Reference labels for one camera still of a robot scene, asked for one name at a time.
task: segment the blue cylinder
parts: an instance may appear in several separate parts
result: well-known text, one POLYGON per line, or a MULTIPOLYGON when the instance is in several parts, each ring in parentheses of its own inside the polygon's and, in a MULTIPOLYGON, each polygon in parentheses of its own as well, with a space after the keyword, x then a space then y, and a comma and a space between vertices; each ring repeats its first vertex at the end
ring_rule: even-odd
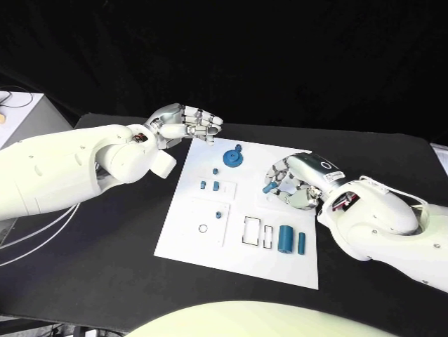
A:
POLYGON ((305 255, 305 233, 298 233, 298 253, 305 255))
POLYGON ((223 161, 228 167, 237 167, 243 163, 241 149, 241 145, 238 144, 234 150, 225 152, 223 161))
POLYGON ((263 193, 266 194, 273 188, 277 188, 276 181, 272 181, 267 186, 263 188, 263 193))
POLYGON ((277 238, 277 251, 285 254, 292 254, 293 251, 293 228, 280 226, 280 236, 277 238))

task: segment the black curtain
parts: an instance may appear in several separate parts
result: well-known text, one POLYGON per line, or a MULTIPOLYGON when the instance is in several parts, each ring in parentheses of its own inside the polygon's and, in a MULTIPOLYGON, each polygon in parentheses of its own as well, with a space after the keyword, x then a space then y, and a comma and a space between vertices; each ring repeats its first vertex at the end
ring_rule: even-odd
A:
POLYGON ((438 1, 0 1, 0 85, 72 121, 178 102, 227 122, 448 145, 438 1))

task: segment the black table surface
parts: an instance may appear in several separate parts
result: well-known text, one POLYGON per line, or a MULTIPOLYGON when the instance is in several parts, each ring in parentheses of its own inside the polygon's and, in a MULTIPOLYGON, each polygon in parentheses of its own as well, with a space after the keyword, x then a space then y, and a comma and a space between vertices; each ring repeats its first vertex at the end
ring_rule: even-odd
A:
MULTIPOLYGON (((88 114, 77 127, 142 122, 135 117, 88 114)), ((220 136, 313 150, 350 178, 371 176, 448 206, 448 177, 419 138, 238 124, 225 124, 220 136)), ((192 305, 257 300, 329 312, 400 336, 448 336, 448 294, 412 281, 389 265, 351 258, 319 223, 319 290, 153 256, 188 147, 185 140, 168 151, 178 160, 168 179, 149 173, 85 201, 55 239, 0 267, 0 315, 130 331, 192 305)), ((58 214, 20 218, 6 242, 58 214)), ((57 228, 0 251, 0 263, 32 249, 57 228)))

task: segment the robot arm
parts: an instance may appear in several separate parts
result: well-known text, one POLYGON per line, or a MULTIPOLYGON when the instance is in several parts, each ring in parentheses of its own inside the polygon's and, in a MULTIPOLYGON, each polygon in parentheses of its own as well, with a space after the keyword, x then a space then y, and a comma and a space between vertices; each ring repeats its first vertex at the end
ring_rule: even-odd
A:
POLYGON ((263 191, 295 208, 312 209, 322 199, 318 221, 352 258, 383 261, 416 281, 448 292, 446 207, 429 205, 368 177, 347 181, 337 166, 313 153, 279 161, 266 183, 263 191), (296 185, 293 194, 277 188, 285 178, 296 185), (409 206, 391 192, 416 199, 419 205, 409 206))
POLYGON ((173 104, 143 125, 72 130, 15 143, 0 151, 0 221, 58 211, 148 171, 166 178, 176 162, 162 149, 194 137, 211 145, 221 124, 208 112, 173 104))

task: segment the white cable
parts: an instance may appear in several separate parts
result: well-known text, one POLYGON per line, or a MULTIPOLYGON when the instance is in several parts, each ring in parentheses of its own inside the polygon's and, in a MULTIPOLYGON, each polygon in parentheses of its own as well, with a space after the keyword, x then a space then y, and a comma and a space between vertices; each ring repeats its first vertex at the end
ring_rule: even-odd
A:
POLYGON ((29 239, 33 235, 38 235, 44 230, 49 229, 59 221, 61 219, 65 217, 65 215, 74 210, 74 207, 77 205, 74 205, 67 212, 58 217, 58 219, 55 219, 44 228, 41 228, 39 230, 36 230, 32 234, 26 235, 25 237, 22 237, 20 239, 15 240, 13 242, 10 242, 9 244, 3 244, 3 246, 0 246, 0 249, 10 247, 13 244, 18 244, 19 242, 22 242, 23 240, 29 239))
POLYGON ((44 243, 41 243, 28 253, 25 253, 23 255, 20 255, 18 258, 13 258, 10 261, 6 261, 5 263, 0 264, 0 267, 3 265, 10 264, 12 262, 18 261, 20 258, 25 258, 33 251, 36 251, 42 246, 45 246, 45 244, 52 240, 52 238, 59 234, 59 232, 62 231, 62 229, 65 228, 67 224, 70 223, 70 220, 74 217, 74 214, 77 212, 77 209, 80 208, 80 204, 75 205, 75 209, 72 214, 70 215, 70 218, 67 219, 67 222, 64 223, 62 227, 59 228, 59 230, 55 232, 55 234, 46 239, 46 241, 44 243))
POLYGON ((406 197, 410 197, 412 199, 415 199, 416 201, 419 201, 420 204, 428 205, 429 203, 419 197, 416 197, 415 195, 386 186, 383 183, 380 183, 378 181, 376 181, 373 178, 367 177, 367 176, 361 176, 360 180, 370 180, 374 184, 377 184, 380 187, 386 188, 387 190, 390 190, 391 192, 404 195, 406 197))

